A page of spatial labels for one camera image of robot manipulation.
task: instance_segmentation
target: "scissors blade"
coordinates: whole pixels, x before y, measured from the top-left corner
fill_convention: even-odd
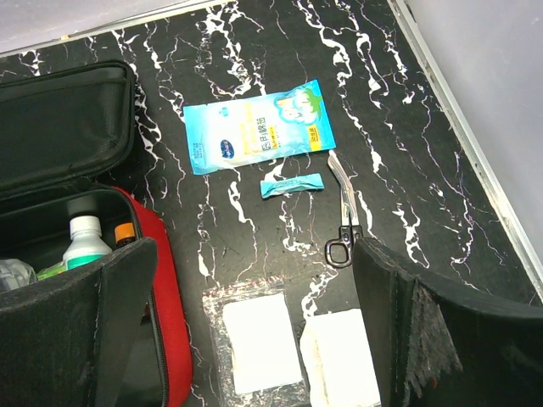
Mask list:
[[[353,184],[350,183],[350,179],[345,173],[345,170],[338,160],[338,156],[333,150],[329,150],[328,167],[332,170],[334,176],[339,182],[341,187],[341,222],[343,226],[348,225],[360,225],[358,219],[358,209],[356,207],[355,189]],[[344,213],[348,211],[350,220],[344,223]]]

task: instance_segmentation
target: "red and black bag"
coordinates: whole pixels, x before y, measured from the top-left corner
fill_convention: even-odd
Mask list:
[[[127,64],[105,62],[0,86],[0,256],[36,271],[54,265],[78,215],[96,215],[112,248],[121,223],[132,222],[138,237],[88,265],[0,293],[1,405],[144,405],[146,390],[126,375],[152,376],[153,368],[162,405],[177,407],[190,391],[165,228],[128,193],[90,181],[132,149],[134,82]],[[140,324],[146,300],[151,318]],[[138,347],[146,330],[150,357]]]

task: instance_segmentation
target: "scissors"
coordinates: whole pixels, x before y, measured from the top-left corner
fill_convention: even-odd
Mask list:
[[[358,239],[362,238],[362,226],[358,220],[358,209],[356,208],[355,190],[350,179],[341,166],[338,156],[333,150],[329,151],[328,167],[332,170],[341,187],[341,226],[339,237],[328,240],[324,248],[324,257],[332,267],[343,269],[349,267],[353,262],[353,247]],[[337,261],[332,258],[332,248],[341,246],[347,256],[344,261]]]

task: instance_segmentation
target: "red fabric side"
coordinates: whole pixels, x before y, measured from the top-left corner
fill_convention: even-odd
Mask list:
[[[143,235],[157,242],[159,262],[153,293],[164,344],[169,392],[167,406],[179,407],[190,393],[193,363],[170,241],[160,218],[125,191],[119,190],[132,201]]]

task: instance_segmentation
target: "white wall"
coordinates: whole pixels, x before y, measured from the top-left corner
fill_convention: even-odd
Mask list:
[[[408,4],[543,260],[543,2]]]
[[[0,0],[0,53],[187,0]]]

